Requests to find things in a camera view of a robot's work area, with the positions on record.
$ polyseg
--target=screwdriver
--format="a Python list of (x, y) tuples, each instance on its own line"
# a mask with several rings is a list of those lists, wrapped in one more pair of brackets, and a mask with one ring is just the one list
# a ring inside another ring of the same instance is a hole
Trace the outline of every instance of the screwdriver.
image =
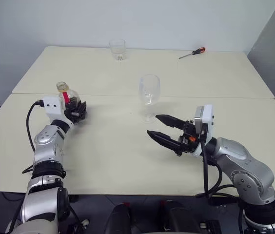
[(184, 57), (189, 56), (189, 55), (201, 54), (201, 53), (204, 53), (204, 52), (205, 52), (205, 47), (200, 47), (199, 49), (194, 50), (191, 54), (184, 55), (184, 56), (182, 56), (182, 57), (179, 57), (178, 59), (184, 58)]

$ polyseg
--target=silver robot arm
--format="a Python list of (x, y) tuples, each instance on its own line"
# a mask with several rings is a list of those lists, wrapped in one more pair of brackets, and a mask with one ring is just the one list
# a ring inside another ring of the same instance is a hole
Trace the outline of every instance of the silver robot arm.
[[(68, 191), (63, 186), (63, 145), (76, 118), (67, 118), (65, 104), (59, 97), (45, 97), (43, 103), (51, 124), (35, 137), (33, 173), (21, 208), (22, 224), (13, 234), (57, 234), (58, 222), (70, 213)], [(69, 113), (82, 119), (86, 104), (80, 105), (83, 113)]]
[(194, 121), (183, 121), (169, 115), (156, 117), (164, 124), (183, 131), (178, 141), (160, 132), (147, 131), (153, 140), (178, 156), (183, 152), (202, 155), (201, 144), (205, 146), (208, 164), (218, 164), (237, 189), (248, 234), (275, 234), (273, 172), (252, 157), (240, 143), (212, 137), (214, 116), (211, 105), (197, 107)]

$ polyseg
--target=tabletop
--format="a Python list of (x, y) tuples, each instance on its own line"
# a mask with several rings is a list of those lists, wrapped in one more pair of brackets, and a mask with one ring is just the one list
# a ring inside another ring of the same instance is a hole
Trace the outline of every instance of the tabletop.
[[(30, 175), (21, 171), (32, 164), (33, 152), (25, 119), (30, 105), (43, 96), (11, 94), (0, 108), (0, 191), (26, 191)], [(137, 97), (80, 98), (87, 101), (87, 117), (68, 132), (64, 147), (64, 186), (69, 193), (195, 195), (203, 191), (202, 158), (178, 157), (146, 134), (154, 130), (177, 139), (182, 131), (159, 120), (145, 123), (144, 106)], [(161, 97), (153, 110), (186, 120), (205, 104), (214, 106), (214, 137), (240, 142), (275, 175), (275, 100)], [(35, 107), (30, 117), (32, 136), (46, 124), (44, 109)], [(217, 171), (209, 167), (209, 172), (211, 185)], [(230, 183), (227, 176), (223, 178), (223, 183)]]
[(56, 94), (66, 81), (80, 95), (135, 96), (139, 79), (155, 74), (162, 97), (274, 98), (243, 52), (127, 50), (115, 61), (109, 49), (46, 47), (13, 93)]

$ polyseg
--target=red screwdriver handle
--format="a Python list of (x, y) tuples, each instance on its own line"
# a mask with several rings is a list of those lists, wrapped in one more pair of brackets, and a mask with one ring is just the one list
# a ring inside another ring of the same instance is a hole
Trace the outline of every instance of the red screwdriver handle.
[(192, 55), (201, 54), (205, 52), (205, 47), (200, 47), (198, 50), (192, 52)]

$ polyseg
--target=white table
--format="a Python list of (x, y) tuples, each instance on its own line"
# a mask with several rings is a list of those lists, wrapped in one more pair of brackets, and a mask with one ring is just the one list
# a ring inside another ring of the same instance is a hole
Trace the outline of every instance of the white table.
[[(25, 192), (31, 150), (25, 118), (30, 105), (44, 95), (12, 94), (0, 108), (0, 191)], [(172, 138), (182, 134), (160, 121), (146, 124), (137, 97), (81, 96), (88, 116), (71, 131), (65, 144), (64, 186), (71, 194), (195, 195), (203, 191), (202, 160), (184, 154), (177, 157), (146, 134), (161, 131)], [(275, 175), (275, 100), (253, 98), (162, 97), (158, 114), (180, 119), (194, 116), (196, 107), (213, 104), (214, 137), (242, 143)], [(43, 108), (30, 118), (35, 136), (48, 124)], [(210, 184), (216, 169), (210, 167)], [(223, 183), (228, 183), (224, 176)]]
[(56, 94), (66, 81), (80, 95), (136, 96), (139, 79), (155, 74), (162, 97), (274, 98), (242, 52), (127, 50), (113, 60), (109, 49), (46, 47), (13, 93)]

